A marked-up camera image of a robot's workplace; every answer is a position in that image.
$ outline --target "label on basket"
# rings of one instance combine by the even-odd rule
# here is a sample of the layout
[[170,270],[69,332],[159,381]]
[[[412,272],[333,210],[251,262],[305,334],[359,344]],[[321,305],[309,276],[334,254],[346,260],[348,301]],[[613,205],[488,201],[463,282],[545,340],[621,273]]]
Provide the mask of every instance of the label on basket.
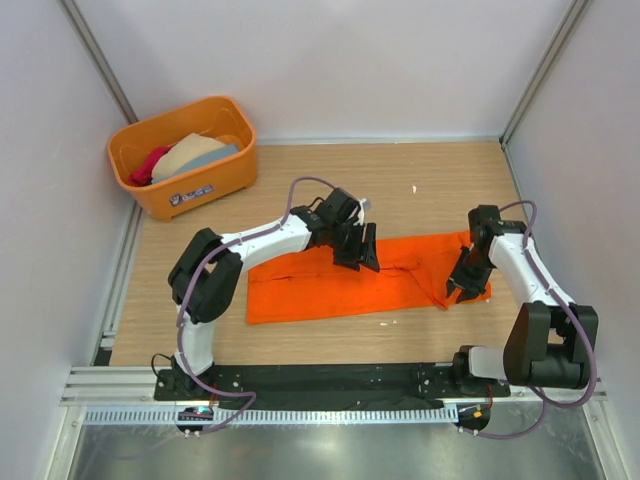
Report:
[[169,197],[169,203],[171,203],[172,207],[177,207],[181,203],[188,202],[189,200],[193,200],[194,198],[201,197],[202,195],[206,195],[207,193],[211,192],[213,192],[213,186],[205,185],[204,187],[198,188],[193,192],[176,193],[175,195],[171,195]]

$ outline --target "beige cloth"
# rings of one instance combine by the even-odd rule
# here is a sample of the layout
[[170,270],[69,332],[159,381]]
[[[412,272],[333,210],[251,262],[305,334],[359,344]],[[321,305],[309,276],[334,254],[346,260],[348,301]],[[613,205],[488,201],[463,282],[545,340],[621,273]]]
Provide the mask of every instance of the beige cloth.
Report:
[[224,147],[225,144],[210,137],[203,137],[197,133],[191,133],[176,143],[171,150],[153,167],[151,177],[153,179],[168,177],[180,167],[194,158]]

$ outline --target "orange laundry basket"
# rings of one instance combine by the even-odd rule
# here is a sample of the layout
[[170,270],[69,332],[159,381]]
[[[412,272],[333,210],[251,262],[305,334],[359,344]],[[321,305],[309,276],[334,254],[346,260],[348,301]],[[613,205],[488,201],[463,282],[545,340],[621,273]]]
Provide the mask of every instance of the orange laundry basket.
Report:
[[[157,184],[137,187],[129,175],[149,153],[175,145],[191,133],[235,143],[238,152]],[[152,217],[168,221],[256,181],[256,133],[240,107],[228,97],[208,97],[142,120],[117,132],[108,145],[109,159],[122,188]]]

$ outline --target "metal floor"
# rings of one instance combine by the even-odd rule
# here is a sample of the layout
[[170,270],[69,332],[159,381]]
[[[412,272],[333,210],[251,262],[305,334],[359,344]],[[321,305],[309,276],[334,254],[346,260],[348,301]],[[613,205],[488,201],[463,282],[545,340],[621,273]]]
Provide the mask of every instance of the metal floor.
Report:
[[[537,402],[495,404],[487,431],[533,423]],[[237,427],[200,439],[176,438],[136,460],[171,426],[84,426],[70,479],[404,480],[605,479],[582,409],[550,408],[518,440],[457,433],[450,424]]]

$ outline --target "orange cloth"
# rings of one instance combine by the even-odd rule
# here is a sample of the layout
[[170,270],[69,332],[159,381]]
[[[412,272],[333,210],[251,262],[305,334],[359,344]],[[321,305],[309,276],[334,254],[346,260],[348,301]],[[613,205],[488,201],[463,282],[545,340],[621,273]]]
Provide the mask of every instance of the orange cloth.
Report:
[[[328,247],[283,255],[249,271],[247,323],[294,322],[435,305],[447,309],[446,283],[469,232],[377,241],[380,272],[333,265]],[[482,297],[491,296],[491,286]]]

